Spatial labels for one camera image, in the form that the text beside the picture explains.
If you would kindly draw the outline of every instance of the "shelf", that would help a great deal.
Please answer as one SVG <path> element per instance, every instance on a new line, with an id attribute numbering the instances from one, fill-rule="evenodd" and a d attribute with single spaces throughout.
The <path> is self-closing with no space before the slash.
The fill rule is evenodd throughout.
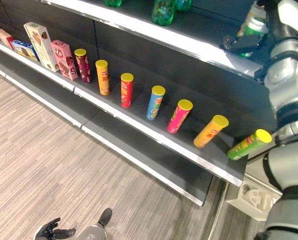
<path id="1" fill-rule="evenodd" d="M 22 57 L 17 57 L 16 53 L 11 53 L 12 51 L 3 46 L 1 43 L 0 50 L 6 51 L 7 54 L 16 58 L 18 61 L 23 60 Z M 131 66 L 131 63 L 126 60 L 124 60 L 123 64 Z M 70 81 L 60 76 L 59 72 L 54 73 L 47 69 L 40 71 L 40 68 L 36 66 L 39 66 L 39 64 L 35 62 L 30 65 L 30 67 L 34 70 L 40 72 L 62 86 L 63 81 L 73 85 L 73 91 L 75 94 L 146 134 L 163 146 L 166 146 L 176 153 L 186 157 L 192 163 L 203 167 L 219 178 L 223 178 L 238 187 L 241 185 L 247 158 L 242 158 L 239 161 L 232 161 L 227 158 L 225 153 L 233 144 L 232 137 L 221 132 L 206 147 L 197 148 L 193 145 L 193 139 L 201 130 L 200 120 L 196 119 L 192 115 L 189 115 L 177 134 L 168 133 L 166 131 L 166 127 L 173 114 L 174 107 L 163 102 L 157 119 L 154 121 L 147 120 L 145 118 L 145 113 L 150 99 L 150 93 L 143 93 L 140 89 L 136 89 L 135 87 L 131 107 L 127 109 L 122 108 L 120 106 L 121 90 L 118 76 L 110 79 L 111 93 L 107 96 L 103 96 L 99 93 L 96 78 L 93 78 L 94 81 L 92 83 L 85 84 L 82 83 L 81 79 Z"/>
<path id="2" fill-rule="evenodd" d="M 100 111 L 38 72 L 0 51 L 0 74 L 77 127 Z"/>
<path id="3" fill-rule="evenodd" d="M 103 111 L 82 130 L 191 201 L 203 204 L 212 179 L 209 172 Z"/>
<path id="4" fill-rule="evenodd" d="M 153 1 L 124 1 L 118 8 L 106 7 L 101 0 L 42 2 L 149 39 L 247 78 L 253 78 L 254 72 L 260 67 L 257 63 L 227 53 L 218 47 L 223 36 L 236 34 L 237 27 L 194 11 L 179 14 L 178 20 L 175 18 L 172 25 L 161 27 L 150 20 Z"/>
<path id="5" fill-rule="evenodd" d="M 0 73 L 199 206 L 212 174 L 0 51 Z"/>

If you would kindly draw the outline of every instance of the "shoe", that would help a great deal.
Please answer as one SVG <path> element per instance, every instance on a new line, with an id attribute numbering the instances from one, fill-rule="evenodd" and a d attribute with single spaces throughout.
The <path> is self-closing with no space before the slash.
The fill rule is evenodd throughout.
<path id="1" fill-rule="evenodd" d="M 98 223 L 101 224 L 103 227 L 105 227 L 110 221 L 111 216 L 112 216 L 112 210 L 110 208 L 105 209 L 102 215 L 100 216 Z"/>

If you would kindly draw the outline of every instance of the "red box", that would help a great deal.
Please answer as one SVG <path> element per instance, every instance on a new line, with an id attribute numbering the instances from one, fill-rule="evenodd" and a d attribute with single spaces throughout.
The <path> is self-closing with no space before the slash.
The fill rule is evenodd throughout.
<path id="1" fill-rule="evenodd" d="M 75 80 L 78 77 L 78 73 L 74 66 L 70 45 L 60 40 L 54 40 L 51 42 L 51 47 L 62 75 Z"/>

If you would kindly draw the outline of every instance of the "bottle cap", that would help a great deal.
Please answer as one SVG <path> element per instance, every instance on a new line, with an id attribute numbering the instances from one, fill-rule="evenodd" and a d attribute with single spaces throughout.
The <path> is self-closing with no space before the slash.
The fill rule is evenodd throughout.
<path id="1" fill-rule="evenodd" d="M 178 102 L 178 106 L 179 108 L 183 109 L 183 110 L 186 110 L 186 111 L 190 111 L 192 108 L 193 108 L 193 104 L 192 102 L 190 102 L 189 100 L 187 99 L 181 99 L 179 102 Z"/>
<path id="2" fill-rule="evenodd" d="M 133 75 L 128 72 L 121 74 L 121 80 L 124 82 L 132 82 L 133 78 Z"/>
<path id="3" fill-rule="evenodd" d="M 95 62 L 95 66 L 96 66 L 97 68 L 106 68 L 106 67 L 108 66 L 108 62 L 105 61 L 105 60 L 97 60 L 97 61 Z"/>
<path id="4" fill-rule="evenodd" d="M 271 134 L 268 133 L 266 130 L 258 129 L 257 131 L 255 131 L 255 135 L 263 143 L 267 144 L 272 141 Z"/>
<path id="5" fill-rule="evenodd" d="M 212 120 L 222 128 L 229 125 L 229 120 L 222 115 L 214 115 Z"/>
<path id="6" fill-rule="evenodd" d="M 82 57 L 87 54 L 87 51 L 85 49 L 79 48 L 74 50 L 74 54 L 75 56 Z"/>
<path id="7" fill-rule="evenodd" d="M 152 88 L 152 92 L 156 95 L 164 95 L 165 94 L 165 88 L 163 86 L 156 85 Z"/>

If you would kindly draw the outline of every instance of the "green chip can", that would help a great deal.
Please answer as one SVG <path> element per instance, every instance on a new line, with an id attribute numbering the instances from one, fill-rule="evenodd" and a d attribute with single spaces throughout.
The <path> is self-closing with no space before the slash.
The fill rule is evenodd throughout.
<path id="1" fill-rule="evenodd" d="M 270 133 L 268 133 L 266 130 L 258 129 L 257 131 L 255 131 L 255 133 L 253 133 L 245 140 L 243 140 L 242 142 L 240 142 L 239 144 L 231 148 L 227 152 L 227 156 L 231 160 L 238 160 L 246 156 L 256 148 L 263 146 L 265 144 L 268 144 L 271 141 L 272 141 L 272 137 Z"/>

